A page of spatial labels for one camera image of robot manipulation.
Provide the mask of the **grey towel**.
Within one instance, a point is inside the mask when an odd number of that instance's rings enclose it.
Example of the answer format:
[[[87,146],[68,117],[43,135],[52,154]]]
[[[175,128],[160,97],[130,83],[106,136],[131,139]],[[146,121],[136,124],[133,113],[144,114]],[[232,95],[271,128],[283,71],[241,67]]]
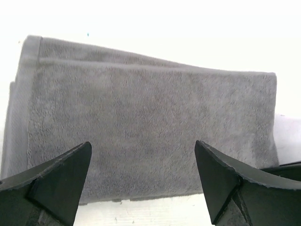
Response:
[[[274,73],[28,36],[10,84],[1,176],[88,141],[81,203],[197,194],[198,140],[255,168],[279,164],[276,92]]]

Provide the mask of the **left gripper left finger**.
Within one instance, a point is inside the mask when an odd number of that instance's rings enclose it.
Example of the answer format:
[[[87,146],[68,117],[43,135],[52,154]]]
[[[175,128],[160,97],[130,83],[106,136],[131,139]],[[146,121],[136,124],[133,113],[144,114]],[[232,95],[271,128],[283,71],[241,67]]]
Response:
[[[91,144],[0,181],[2,226],[72,226],[91,160]]]

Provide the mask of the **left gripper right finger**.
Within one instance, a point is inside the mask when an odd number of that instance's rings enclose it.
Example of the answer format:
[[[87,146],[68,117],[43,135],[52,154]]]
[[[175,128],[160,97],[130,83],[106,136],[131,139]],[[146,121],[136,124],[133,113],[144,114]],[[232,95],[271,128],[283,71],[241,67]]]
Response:
[[[300,226],[300,162],[256,169],[203,141],[195,156],[214,226]]]

